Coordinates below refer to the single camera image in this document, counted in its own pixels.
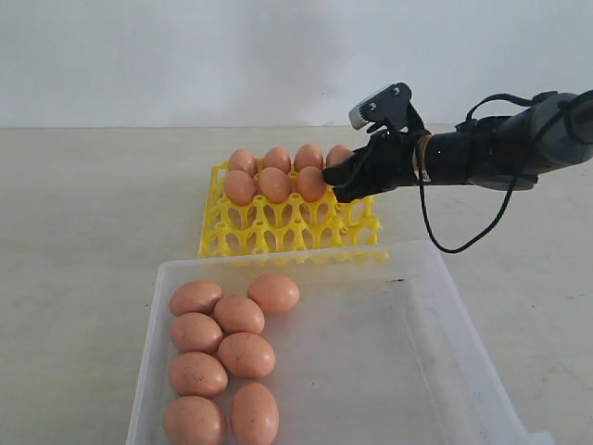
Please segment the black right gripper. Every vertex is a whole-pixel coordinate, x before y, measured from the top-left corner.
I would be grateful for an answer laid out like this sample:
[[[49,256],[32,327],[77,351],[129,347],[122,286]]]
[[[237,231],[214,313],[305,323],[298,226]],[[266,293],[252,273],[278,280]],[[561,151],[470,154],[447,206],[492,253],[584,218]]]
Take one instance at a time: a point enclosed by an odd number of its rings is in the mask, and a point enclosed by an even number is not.
[[[353,152],[341,164],[325,168],[323,180],[333,187],[339,203],[374,196],[401,186],[418,184],[413,158],[417,143],[428,131],[401,133],[400,137],[382,130],[371,137],[366,146]]]

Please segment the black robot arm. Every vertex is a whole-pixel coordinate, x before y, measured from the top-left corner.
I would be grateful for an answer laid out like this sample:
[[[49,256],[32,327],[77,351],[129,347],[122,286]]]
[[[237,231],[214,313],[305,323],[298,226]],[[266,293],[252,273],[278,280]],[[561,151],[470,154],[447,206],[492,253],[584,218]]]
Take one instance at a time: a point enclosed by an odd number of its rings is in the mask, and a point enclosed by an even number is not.
[[[468,113],[454,131],[430,133],[407,85],[390,85],[352,109],[352,126],[366,128],[371,138],[325,168],[323,180],[343,203],[420,184],[524,191],[541,174],[592,158],[591,92],[546,92],[531,99],[498,94],[488,100],[524,111],[482,119]]]

